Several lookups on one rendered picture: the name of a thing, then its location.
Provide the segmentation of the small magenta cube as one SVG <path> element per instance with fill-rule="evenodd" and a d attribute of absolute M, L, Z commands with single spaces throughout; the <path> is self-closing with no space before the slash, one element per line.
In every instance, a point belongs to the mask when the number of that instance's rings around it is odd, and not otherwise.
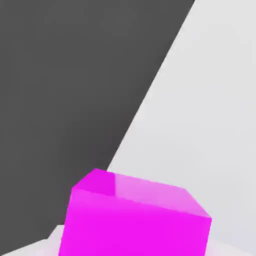
<path fill-rule="evenodd" d="M 205 256 L 211 222 L 184 188 L 94 169 L 71 189 L 58 256 Z"/>

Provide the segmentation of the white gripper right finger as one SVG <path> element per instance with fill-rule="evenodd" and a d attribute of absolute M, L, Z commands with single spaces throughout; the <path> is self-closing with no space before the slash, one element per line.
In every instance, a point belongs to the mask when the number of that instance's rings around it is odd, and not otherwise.
<path fill-rule="evenodd" d="M 206 256 L 253 256 L 223 242 L 209 239 L 206 246 Z"/>

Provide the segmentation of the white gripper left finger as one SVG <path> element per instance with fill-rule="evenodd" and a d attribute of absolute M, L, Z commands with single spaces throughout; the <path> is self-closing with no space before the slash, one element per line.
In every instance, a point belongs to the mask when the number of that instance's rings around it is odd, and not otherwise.
<path fill-rule="evenodd" d="M 65 222 L 58 224 L 48 238 L 28 244 L 1 256 L 59 256 Z"/>

